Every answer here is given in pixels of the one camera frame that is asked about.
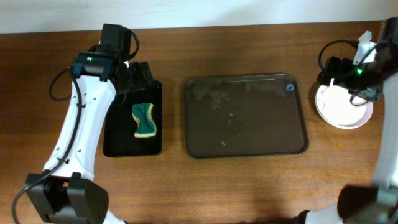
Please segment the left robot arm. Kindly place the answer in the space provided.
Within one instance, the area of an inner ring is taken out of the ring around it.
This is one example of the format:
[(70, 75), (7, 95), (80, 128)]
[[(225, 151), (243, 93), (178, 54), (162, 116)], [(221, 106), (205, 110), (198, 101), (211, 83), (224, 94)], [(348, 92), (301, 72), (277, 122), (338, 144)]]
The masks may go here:
[(162, 147), (162, 85), (147, 62), (135, 62), (139, 40), (127, 27), (105, 24), (98, 44), (67, 68), (69, 107), (53, 153), (40, 174), (29, 174), (21, 194), (46, 223), (119, 223), (108, 192), (95, 184), (102, 131), (105, 146)]

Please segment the pink plate with stain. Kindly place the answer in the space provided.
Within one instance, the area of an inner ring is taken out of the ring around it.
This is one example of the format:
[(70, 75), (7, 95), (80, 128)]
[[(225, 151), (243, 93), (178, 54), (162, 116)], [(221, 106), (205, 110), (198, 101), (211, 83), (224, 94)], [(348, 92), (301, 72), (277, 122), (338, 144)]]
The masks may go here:
[(334, 85), (321, 85), (315, 95), (315, 106), (319, 115), (328, 124), (340, 129), (358, 128), (371, 118), (373, 103), (348, 93), (348, 90)]

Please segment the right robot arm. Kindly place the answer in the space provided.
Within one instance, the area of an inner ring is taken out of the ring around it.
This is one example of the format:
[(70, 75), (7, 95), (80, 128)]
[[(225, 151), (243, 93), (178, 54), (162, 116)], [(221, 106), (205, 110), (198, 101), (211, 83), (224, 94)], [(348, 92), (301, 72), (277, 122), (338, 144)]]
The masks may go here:
[(319, 61), (316, 84), (341, 88), (355, 108), (382, 100), (383, 116), (369, 126), (333, 126), (327, 118), (310, 124), (304, 167), (322, 204), (300, 212), (295, 223), (397, 222), (397, 18), (381, 22), (376, 40), (365, 32), (350, 45), (353, 58)]

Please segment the green yellow sponge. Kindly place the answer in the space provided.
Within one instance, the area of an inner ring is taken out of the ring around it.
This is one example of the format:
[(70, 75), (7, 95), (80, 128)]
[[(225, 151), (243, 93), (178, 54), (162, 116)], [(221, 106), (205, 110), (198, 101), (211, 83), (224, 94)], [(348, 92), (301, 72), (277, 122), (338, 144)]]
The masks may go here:
[(157, 125), (152, 117), (154, 105), (141, 103), (132, 105), (132, 117), (137, 124), (135, 138), (151, 138), (157, 134)]

